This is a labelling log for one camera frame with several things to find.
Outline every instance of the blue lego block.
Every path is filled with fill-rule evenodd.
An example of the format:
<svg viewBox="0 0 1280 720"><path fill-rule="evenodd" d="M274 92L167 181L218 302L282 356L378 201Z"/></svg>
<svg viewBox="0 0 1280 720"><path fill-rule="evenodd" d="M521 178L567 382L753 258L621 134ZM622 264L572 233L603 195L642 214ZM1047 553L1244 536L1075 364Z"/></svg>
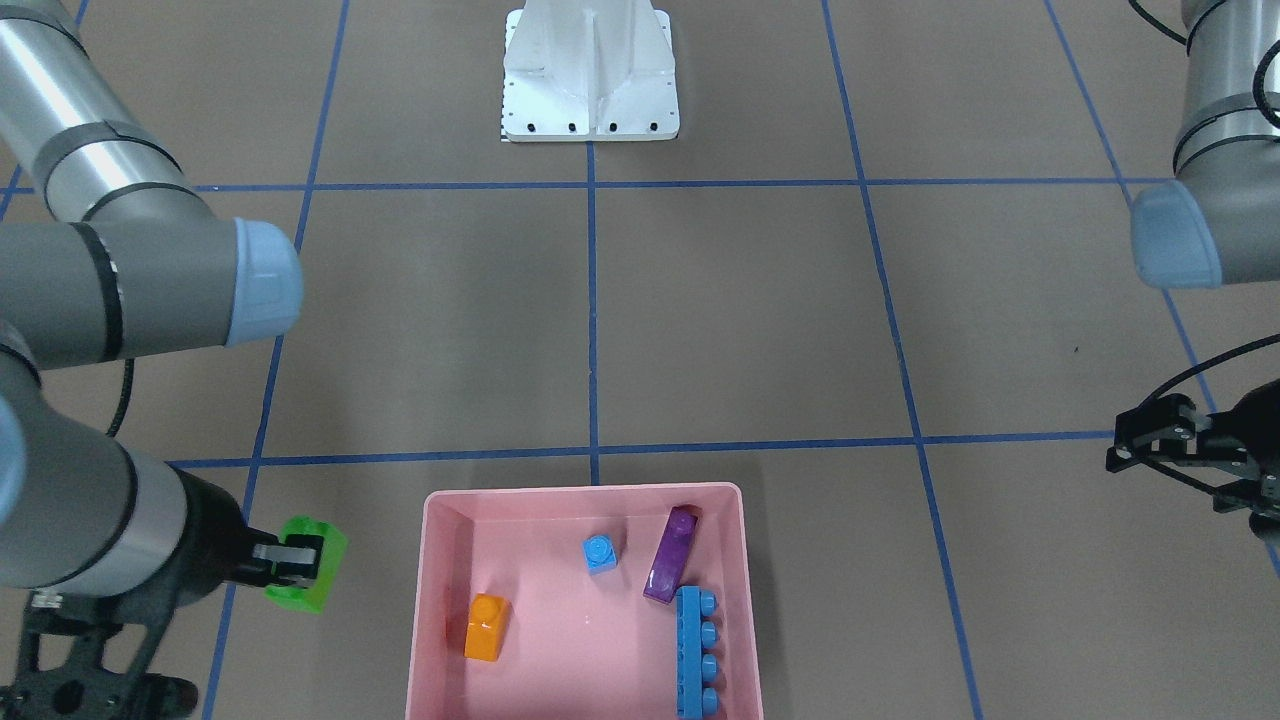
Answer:
<svg viewBox="0 0 1280 720"><path fill-rule="evenodd" d="M591 536L582 543L586 557L586 571L595 575L618 566L618 555L613 551L609 536Z"/></svg>
<svg viewBox="0 0 1280 720"><path fill-rule="evenodd" d="M710 618L716 612L716 593L696 585L676 591L676 716L701 720L719 711L719 696L704 684L716 682L719 664L710 653L719 637Z"/></svg>

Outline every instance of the cable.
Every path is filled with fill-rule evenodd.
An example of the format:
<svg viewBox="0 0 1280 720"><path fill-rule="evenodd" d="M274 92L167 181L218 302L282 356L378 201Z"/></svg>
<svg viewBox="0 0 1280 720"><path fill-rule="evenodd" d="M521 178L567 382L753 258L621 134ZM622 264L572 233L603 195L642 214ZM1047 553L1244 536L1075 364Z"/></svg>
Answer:
<svg viewBox="0 0 1280 720"><path fill-rule="evenodd" d="M1258 111L1262 117L1271 123L1272 127L1280 128L1280 114L1276 114L1275 108L1271 106L1271 101L1267 100L1267 70L1271 69L1271 63L1275 61L1276 55L1280 54L1280 41L1276 41L1267 51L1262 55L1262 60L1258 61L1258 68L1253 70L1253 104L1258 106Z"/></svg>
<svg viewBox="0 0 1280 720"><path fill-rule="evenodd" d="M1147 9L1142 6L1142 3L1138 3L1138 0L1129 0L1129 6L1133 8L1133 12L1138 13L1138 15L1140 15L1142 19L1147 20L1147 24L1149 24L1151 27L1153 27L1153 28L1158 29L1160 32L1165 33L1166 36L1169 36L1170 40L1176 41L1179 45L1187 45L1187 38L1185 37L1178 35L1176 32L1174 32L1174 29L1171 27L1169 27L1165 23L1160 22L1156 18L1156 15L1152 15L1151 13L1148 13Z"/></svg>
<svg viewBox="0 0 1280 720"><path fill-rule="evenodd" d="M111 427L106 429L106 437L115 437L124 424L124 415L129 411L129 400L133 398L133 359L124 361L124 377L120 379L120 400L115 404L115 416L111 418Z"/></svg>
<svg viewBox="0 0 1280 720"><path fill-rule="evenodd" d="M1170 389L1172 389L1175 386L1178 386L1183 380L1185 380L1188 378L1194 378L1196 375L1203 373L1204 370L1208 370L1210 368L1216 368L1216 366L1221 365L1222 363L1226 363L1228 360L1234 360L1235 357L1239 357L1240 355L1244 355L1247 352L1253 352L1254 350L1261 350L1263 347L1267 347L1270 345L1275 345L1277 342L1280 342L1280 333L1272 334L1272 336L1267 336L1267 337L1256 340L1253 342L1247 342L1247 343L1242 345L1240 347L1236 347L1234 350L1228 350L1226 352L1224 352L1224 354L1221 354L1221 355L1219 355L1216 357L1210 357L1208 360L1201 363L1199 365L1196 365L1194 368L1189 368L1187 370L1183 370L1181 373L1178 373L1172 378L1169 378L1169 382L1166 382L1166 383L1161 384L1160 387L1157 387L1156 389L1153 389L1151 392L1151 395L1147 396L1146 400L1143 400L1142 402L1139 402L1138 407L1142 407L1143 405L1147 405L1149 402L1156 401L1160 396L1165 395L1166 392L1169 392Z"/></svg>

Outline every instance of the brown floor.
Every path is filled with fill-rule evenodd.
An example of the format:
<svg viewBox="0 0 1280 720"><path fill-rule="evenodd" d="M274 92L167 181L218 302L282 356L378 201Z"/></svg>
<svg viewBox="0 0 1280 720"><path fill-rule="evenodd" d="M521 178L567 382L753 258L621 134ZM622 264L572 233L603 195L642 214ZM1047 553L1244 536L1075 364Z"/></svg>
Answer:
<svg viewBox="0 0 1280 720"><path fill-rule="evenodd" d="M1181 49L1119 0L831 0L829 26L823 0L664 0L680 138L593 155L498 142L515 5L88 5L104 76L218 213L303 242L279 357L140 360L120 434L248 483L255 525L351 537L321 618L248 591L225 625L220 591L179 614L155 669L205 717L403 716L425 497L593 478L742 488L769 717L1275 715L1280 583L1244 518L1102 468L1115 414L1189 364L1175 318L1201 359L1276 329L1275 284L1174 315L1132 268ZM18 190L3 219L45 217ZM105 427L118 375L47 393Z"/></svg>

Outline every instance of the pink plastic bin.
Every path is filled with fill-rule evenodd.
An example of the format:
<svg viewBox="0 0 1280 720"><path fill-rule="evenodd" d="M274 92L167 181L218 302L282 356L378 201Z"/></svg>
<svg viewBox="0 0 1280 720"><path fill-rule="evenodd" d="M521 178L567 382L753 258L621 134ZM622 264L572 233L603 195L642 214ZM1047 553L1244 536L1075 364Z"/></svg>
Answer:
<svg viewBox="0 0 1280 720"><path fill-rule="evenodd" d="M408 720L673 720L676 610L641 594L667 515L698 509L684 583L716 592L717 720L762 720L742 495L730 483L447 491L426 498ZM613 538L589 575L582 541ZM477 592L511 601L497 662L462 656Z"/></svg>

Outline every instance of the lego block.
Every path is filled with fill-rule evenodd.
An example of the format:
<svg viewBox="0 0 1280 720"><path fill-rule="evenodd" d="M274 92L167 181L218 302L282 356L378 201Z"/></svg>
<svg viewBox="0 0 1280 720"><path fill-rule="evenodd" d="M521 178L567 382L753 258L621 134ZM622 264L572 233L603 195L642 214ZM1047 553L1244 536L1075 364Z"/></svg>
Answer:
<svg viewBox="0 0 1280 720"><path fill-rule="evenodd" d="M582 542L582 555L586 557L586 571L596 575L618 566L618 555L613 551L609 536L591 536Z"/></svg>
<svg viewBox="0 0 1280 720"><path fill-rule="evenodd" d="M644 585L645 597L671 603L671 598L676 596L676 587L680 585L680 577L685 574L685 564L689 562L696 525L698 516L689 510L671 509L667 528L662 532L662 542L658 543L658 552Z"/></svg>
<svg viewBox="0 0 1280 720"><path fill-rule="evenodd" d="M710 618L716 612L716 593L696 585L676 592L676 716L701 720L719 711L716 688L708 688L719 674L716 656L704 650L716 647L719 637Z"/></svg>
<svg viewBox="0 0 1280 720"><path fill-rule="evenodd" d="M289 536L320 536L324 538L324 547L320 550L320 570L316 580L310 588L276 587L271 585L264 592L271 602L285 610L297 612L311 612L319 615L324 612L324 606L329 602L329 592L333 589L333 580L338 577L338 568L342 557L347 553L347 536L329 523L320 523L297 515L291 518L280 530L280 537Z"/></svg>
<svg viewBox="0 0 1280 720"><path fill-rule="evenodd" d="M509 619L511 603L507 602L507 598L495 594L476 594L476 598L471 601L467 643L462 653L471 660L497 662Z"/></svg>

